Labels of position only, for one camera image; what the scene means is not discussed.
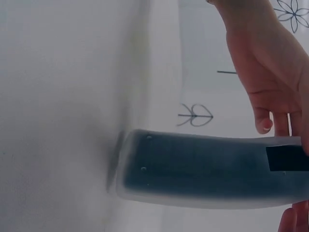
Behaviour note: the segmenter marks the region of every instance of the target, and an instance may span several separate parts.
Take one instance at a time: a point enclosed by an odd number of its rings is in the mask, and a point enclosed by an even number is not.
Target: white surface
[[[1,232],[160,231],[106,175],[122,130],[175,129],[176,3],[0,0]]]

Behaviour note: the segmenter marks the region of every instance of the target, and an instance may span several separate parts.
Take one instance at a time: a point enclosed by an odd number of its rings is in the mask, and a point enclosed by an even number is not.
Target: flower pattern
[[[280,9],[274,8],[274,10],[281,13],[278,20],[281,22],[290,21],[293,33],[297,32],[299,25],[309,28],[309,23],[304,17],[309,14],[309,9],[299,8],[298,0],[291,0],[290,5],[282,0],[277,0],[277,2]]]

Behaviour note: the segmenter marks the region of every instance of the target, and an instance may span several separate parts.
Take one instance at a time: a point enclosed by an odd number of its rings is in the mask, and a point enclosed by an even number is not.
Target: wrist
[[[251,29],[277,22],[268,0],[206,0],[219,11],[226,29]]]

